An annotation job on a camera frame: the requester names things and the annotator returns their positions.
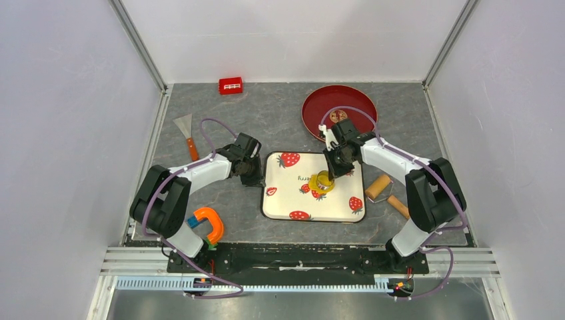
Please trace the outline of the metal ring cutter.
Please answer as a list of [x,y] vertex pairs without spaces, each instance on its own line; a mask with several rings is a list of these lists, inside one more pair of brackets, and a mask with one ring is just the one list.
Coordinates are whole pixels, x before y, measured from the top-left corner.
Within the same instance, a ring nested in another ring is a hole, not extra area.
[[334,181],[327,170],[320,171],[314,179],[314,186],[319,193],[328,193],[334,189]]

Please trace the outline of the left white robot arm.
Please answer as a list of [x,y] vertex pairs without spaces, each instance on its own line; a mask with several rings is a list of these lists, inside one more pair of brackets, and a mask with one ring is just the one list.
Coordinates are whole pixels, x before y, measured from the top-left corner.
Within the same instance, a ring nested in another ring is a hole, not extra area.
[[246,187],[263,187],[261,147],[259,140],[240,133],[234,142],[213,149],[204,159],[180,167],[150,167],[130,205],[130,217],[143,231],[153,231],[184,255],[183,262],[191,271],[205,270],[209,264],[209,254],[202,249],[205,241],[185,219],[189,197],[232,177],[239,177]]

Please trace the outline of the white strawberry tray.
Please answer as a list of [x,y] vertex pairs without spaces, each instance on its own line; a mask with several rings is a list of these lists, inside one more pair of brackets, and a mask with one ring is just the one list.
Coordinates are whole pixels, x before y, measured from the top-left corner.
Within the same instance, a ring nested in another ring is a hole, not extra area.
[[357,223],[366,215],[362,167],[329,183],[321,153],[273,152],[265,160],[262,214],[274,220]]

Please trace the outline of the wooden dough roller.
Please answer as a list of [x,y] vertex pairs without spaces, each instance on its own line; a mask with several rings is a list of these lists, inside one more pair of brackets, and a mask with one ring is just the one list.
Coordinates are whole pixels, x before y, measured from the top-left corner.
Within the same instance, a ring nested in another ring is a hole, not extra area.
[[381,175],[365,189],[364,194],[372,203],[386,201],[405,219],[409,219],[410,213],[408,207],[398,197],[392,194],[392,185],[392,179],[388,175]]

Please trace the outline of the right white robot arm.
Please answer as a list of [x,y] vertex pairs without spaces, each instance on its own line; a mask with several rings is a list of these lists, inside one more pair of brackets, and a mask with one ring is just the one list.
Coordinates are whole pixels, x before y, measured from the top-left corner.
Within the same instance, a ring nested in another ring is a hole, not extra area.
[[361,133],[350,119],[332,127],[320,124],[318,129],[331,180],[350,173],[359,163],[376,167],[404,185],[410,217],[386,244],[384,261],[391,271],[404,271],[411,255],[434,234],[449,230],[448,223],[456,217],[466,227],[466,200],[449,160],[417,157],[388,143],[376,130]]

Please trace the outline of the yellow dough piece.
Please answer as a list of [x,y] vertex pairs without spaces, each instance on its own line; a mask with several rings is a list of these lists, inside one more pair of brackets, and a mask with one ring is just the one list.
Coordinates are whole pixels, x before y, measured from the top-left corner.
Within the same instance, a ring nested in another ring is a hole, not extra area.
[[308,182],[311,191],[316,191],[318,194],[327,194],[334,189],[334,181],[329,177],[328,171],[320,171],[311,176]]

